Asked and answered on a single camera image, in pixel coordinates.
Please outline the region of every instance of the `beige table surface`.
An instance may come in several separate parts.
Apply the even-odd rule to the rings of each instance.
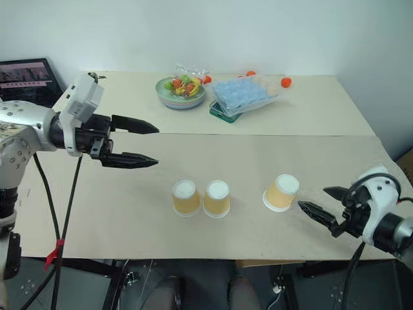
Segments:
[[[262,193],[283,172],[301,182],[299,199],[341,217],[342,206],[323,193],[326,186],[348,187],[375,164],[383,163],[413,195],[406,177],[373,136],[244,136],[152,134],[113,135],[115,151],[157,158],[148,169],[104,168],[85,156],[77,184],[65,256],[72,258],[228,258],[275,260],[349,259],[360,243],[347,234],[335,239],[300,208],[267,209]],[[63,150],[39,155],[49,177],[57,215],[63,217],[76,159]],[[181,218],[172,209],[170,188],[191,178],[203,192],[213,179],[230,185],[231,211],[222,219],[204,212]],[[24,256],[45,256],[54,232],[45,190],[31,161],[19,187],[17,226]],[[398,213],[412,215],[408,203]],[[363,258],[387,258],[367,247]]]
[[[157,98],[155,84],[162,73],[97,72],[106,79],[96,113],[144,119],[167,134],[257,134],[292,136],[374,136],[360,111],[335,76],[292,76],[292,86],[275,103],[244,113],[235,123],[209,114],[213,101],[207,87],[202,105],[172,110]],[[234,78],[212,74],[214,81]],[[279,82],[280,76],[270,77]]]

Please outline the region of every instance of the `plastic container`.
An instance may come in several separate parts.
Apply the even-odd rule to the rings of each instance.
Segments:
[[[219,106],[227,116],[255,110],[273,102],[281,87],[265,76],[237,77],[212,85]]]
[[[219,106],[219,103],[215,100],[209,105],[209,113],[211,113],[213,116],[216,116],[217,118],[222,119],[223,121],[226,121],[227,123],[233,123],[235,122],[238,117],[241,116],[242,113],[236,114],[234,116],[227,116]]]

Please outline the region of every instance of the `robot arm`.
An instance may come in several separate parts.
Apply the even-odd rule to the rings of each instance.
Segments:
[[[114,142],[109,137],[116,129],[138,134],[159,131],[138,119],[94,114],[102,94],[96,74],[83,74],[62,95],[66,107],[61,113],[27,101],[0,101],[0,310],[7,309],[3,280],[15,276],[20,266],[20,235],[12,232],[14,205],[34,153],[66,149],[71,156],[85,153],[104,167],[124,169],[158,163],[140,154],[112,154]]]
[[[318,205],[299,201],[301,209],[313,220],[326,226],[333,237],[346,232],[394,255],[413,270],[413,218],[404,219],[394,210],[401,201],[400,184],[387,174],[384,167],[376,167],[362,174],[349,189],[327,187],[324,191],[342,202],[344,221]]]

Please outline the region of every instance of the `upside-down paper cup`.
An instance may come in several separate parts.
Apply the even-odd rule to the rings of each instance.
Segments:
[[[295,177],[282,174],[264,192],[264,204],[276,212],[286,211],[291,207],[298,189],[299,182]]]
[[[195,183],[188,179],[179,180],[174,184],[172,199],[175,212],[184,218],[194,216],[201,208],[201,197]]]
[[[214,180],[206,186],[204,211],[211,218],[222,218],[230,212],[230,187],[224,181]]]

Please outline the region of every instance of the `white wall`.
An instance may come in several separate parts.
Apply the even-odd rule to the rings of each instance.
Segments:
[[[412,144],[409,15],[409,0],[0,0],[0,59],[46,56],[65,83],[82,69],[168,72],[176,61],[337,74],[395,156]]]

